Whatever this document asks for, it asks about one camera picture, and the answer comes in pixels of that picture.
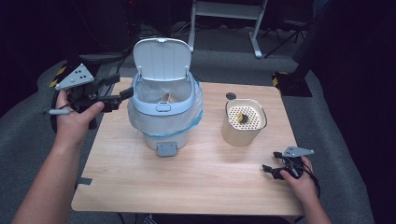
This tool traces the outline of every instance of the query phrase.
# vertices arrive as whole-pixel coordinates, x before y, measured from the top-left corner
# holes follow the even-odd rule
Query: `small white container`
[[[227,102],[221,128],[224,140],[234,147],[250,145],[267,125],[267,118],[259,102],[250,99],[234,99]],[[240,121],[244,115],[247,120]]]

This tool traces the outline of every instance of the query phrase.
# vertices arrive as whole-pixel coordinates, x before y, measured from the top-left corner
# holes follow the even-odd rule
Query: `hand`
[[[67,101],[67,92],[61,90],[56,102],[56,108],[60,108],[67,104],[69,104]],[[98,102],[81,114],[74,112],[69,106],[65,107],[64,109],[68,109],[72,112],[68,115],[58,115],[55,143],[57,145],[60,144],[61,146],[81,148],[84,143],[90,121],[102,111],[104,106],[105,105],[102,102]]]
[[[311,161],[307,157],[302,157],[302,160],[313,172]],[[315,183],[307,172],[303,172],[303,175],[299,179],[295,179],[284,170],[280,171],[280,174],[289,183],[291,190],[301,203],[310,203],[312,200],[318,199]]]

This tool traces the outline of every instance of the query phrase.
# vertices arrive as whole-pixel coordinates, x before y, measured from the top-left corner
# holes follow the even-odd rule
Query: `trash can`
[[[190,72],[189,46],[171,38],[141,40],[134,46],[134,62],[129,120],[160,157],[175,156],[203,115],[202,89]]]

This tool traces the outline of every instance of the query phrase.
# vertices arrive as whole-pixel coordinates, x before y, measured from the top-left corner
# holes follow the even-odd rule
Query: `left hand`
[[[67,104],[69,104],[67,101],[67,92],[61,90],[56,102],[56,108]],[[90,121],[102,111],[104,106],[102,102],[97,102],[81,114],[66,106],[64,109],[68,109],[71,112],[68,115],[57,116],[56,143],[76,148],[82,147]]]

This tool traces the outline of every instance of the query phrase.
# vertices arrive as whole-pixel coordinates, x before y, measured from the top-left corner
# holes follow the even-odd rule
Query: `white trash can lid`
[[[144,39],[134,46],[134,63],[143,79],[180,80],[185,78],[190,70],[191,51],[181,40]]]

